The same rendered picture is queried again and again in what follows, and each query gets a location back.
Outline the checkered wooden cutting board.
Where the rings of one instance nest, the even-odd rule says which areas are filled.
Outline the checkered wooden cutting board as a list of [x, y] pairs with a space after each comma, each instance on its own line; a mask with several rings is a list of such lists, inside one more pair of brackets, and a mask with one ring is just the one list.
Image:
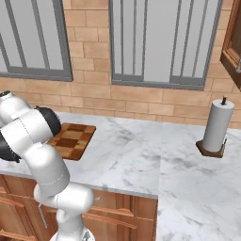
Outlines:
[[61, 131], [48, 144], [53, 146], [63, 159], [78, 161], [88, 146], [96, 127], [92, 125], [63, 122]]

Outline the grey framed window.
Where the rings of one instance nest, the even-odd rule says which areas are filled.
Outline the grey framed window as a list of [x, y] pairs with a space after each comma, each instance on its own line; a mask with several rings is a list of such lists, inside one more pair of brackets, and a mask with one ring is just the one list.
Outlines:
[[108, 0], [111, 83], [203, 90], [223, 0]]
[[72, 81], [62, 0], [0, 0], [0, 77]]

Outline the wooden base cupboard door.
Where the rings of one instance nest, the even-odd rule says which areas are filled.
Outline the wooden base cupboard door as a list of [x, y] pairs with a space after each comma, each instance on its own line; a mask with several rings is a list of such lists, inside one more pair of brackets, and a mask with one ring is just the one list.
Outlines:
[[0, 174], [0, 231], [44, 241], [31, 179]]
[[155, 203], [155, 213], [154, 213], [154, 220], [153, 220], [153, 237], [152, 237], [152, 241], [156, 241], [157, 211], [158, 211], [158, 200], [156, 200], [156, 203]]
[[83, 219], [96, 241], [152, 241], [155, 199], [101, 190], [94, 196]]

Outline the wooden wall cupboard door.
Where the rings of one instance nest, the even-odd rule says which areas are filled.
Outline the wooden wall cupboard door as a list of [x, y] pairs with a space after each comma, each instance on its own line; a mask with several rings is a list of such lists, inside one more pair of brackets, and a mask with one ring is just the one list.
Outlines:
[[241, 90], [241, 73], [235, 71], [239, 57], [241, 57], [241, 0], [233, 0], [220, 62], [236, 86]]

